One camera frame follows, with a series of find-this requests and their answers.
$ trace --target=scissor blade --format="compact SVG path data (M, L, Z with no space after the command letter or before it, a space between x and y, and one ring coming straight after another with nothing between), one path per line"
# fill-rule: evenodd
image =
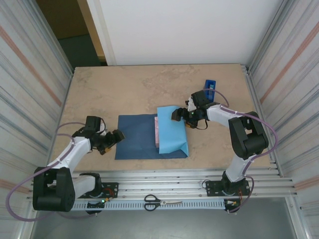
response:
M182 203L183 201L173 201L173 200L167 200L165 201L165 203L163 204L179 204L179 203Z

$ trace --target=corrugated metal wall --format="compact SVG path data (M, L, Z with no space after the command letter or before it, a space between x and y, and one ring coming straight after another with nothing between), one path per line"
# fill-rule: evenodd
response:
M54 131L72 77L50 29L32 1L0 2L0 238L11 238L17 221L5 197L16 183L47 163ZM23 214L29 185L11 198Z
M279 135L278 161L292 177L313 237L319 237L319 1L289 1L251 65L267 122Z

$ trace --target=dark blue cloth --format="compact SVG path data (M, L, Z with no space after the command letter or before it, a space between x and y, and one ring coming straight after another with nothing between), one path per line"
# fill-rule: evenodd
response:
M186 158L187 155L177 150L159 154L155 145L154 115L119 116L118 129L125 139L116 144L115 159L161 159Z

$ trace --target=blue cloth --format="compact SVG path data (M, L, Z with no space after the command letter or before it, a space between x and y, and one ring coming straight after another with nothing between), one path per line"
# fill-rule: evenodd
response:
M188 156L185 122L171 120L171 113L178 106L158 107L159 153L172 153L181 149Z
M125 139L116 145L115 159L186 158L182 150L159 154L155 145L154 115L119 116L118 129Z

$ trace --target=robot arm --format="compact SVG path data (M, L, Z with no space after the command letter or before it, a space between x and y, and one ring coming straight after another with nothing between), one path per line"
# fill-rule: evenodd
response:
M235 152L231 165L224 172L224 184L229 187L245 179L244 168L251 158L261 154L268 147L268 139L260 122L222 110L223 105L211 103L204 91L191 95L186 101L187 108L179 108L172 113L171 119L180 121L181 117L190 128L197 128L199 120L214 121L229 128L232 148ZM258 117L256 112L248 115Z
M76 198L84 193L97 196L102 191L102 182L97 173L84 173L72 179L77 164L93 149L101 155L113 145L122 141L124 135L119 130L107 132L106 125L99 117L87 116L85 126L76 131L64 151L48 166L58 164L34 178L33 207L35 210L69 212Z

